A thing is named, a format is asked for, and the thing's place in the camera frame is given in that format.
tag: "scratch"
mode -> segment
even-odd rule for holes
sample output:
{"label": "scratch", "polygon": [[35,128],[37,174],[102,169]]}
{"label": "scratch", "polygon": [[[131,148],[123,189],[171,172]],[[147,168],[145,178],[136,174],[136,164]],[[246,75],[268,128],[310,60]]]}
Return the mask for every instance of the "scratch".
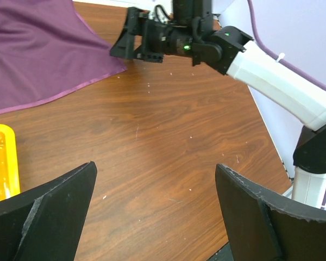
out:
{"label": "scratch", "polygon": [[135,139],[137,139],[137,133],[138,133],[138,131],[139,131],[139,123],[137,124]]}
{"label": "scratch", "polygon": [[176,202],[176,203],[178,203],[178,204],[182,203],[182,201],[178,201],[178,200],[174,200],[174,199],[172,199],[172,198],[169,198],[169,196],[168,196],[167,193],[165,193],[165,195],[167,196],[168,200],[170,200],[170,201],[174,201],[174,202]]}

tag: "yellow tray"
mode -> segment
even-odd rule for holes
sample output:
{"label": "yellow tray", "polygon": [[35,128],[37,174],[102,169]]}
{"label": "yellow tray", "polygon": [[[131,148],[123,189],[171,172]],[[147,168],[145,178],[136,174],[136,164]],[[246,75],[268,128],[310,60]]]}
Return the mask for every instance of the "yellow tray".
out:
{"label": "yellow tray", "polygon": [[20,193],[14,131],[0,124],[0,201]]}

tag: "white speck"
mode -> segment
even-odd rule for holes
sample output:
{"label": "white speck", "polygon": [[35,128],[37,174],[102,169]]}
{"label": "white speck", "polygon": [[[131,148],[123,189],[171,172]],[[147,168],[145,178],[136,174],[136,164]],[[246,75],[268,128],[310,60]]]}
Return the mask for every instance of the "white speck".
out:
{"label": "white speck", "polygon": [[138,131],[139,131],[139,123],[137,124],[135,139],[137,139],[137,132]]}

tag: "tabletop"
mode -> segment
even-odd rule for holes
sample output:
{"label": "tabletop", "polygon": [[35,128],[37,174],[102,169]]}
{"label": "tabletop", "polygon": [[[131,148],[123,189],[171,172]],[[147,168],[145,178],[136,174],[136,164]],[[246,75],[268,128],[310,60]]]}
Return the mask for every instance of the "tabletop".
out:
{"label": "tabletop", "polygon": [[[126,9],[75,3],[113,44]],[[278,193],[290,182],[248,87],[166,57],[39,107],[0,115],[21,190],[89,161],[98,176],[75,260],[205,261],[227,243],[215,187],[226,164]]]}

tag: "yellow plastic container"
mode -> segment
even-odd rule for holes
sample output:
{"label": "yellow plastic container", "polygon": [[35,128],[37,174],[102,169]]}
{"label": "yellow plastic container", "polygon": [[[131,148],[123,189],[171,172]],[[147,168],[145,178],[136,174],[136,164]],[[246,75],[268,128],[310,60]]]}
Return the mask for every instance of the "yellow plastic container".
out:
{"label": "yellow plastic container", "polygon": [[0,201],[20,193],[14,131],[0,124]]}

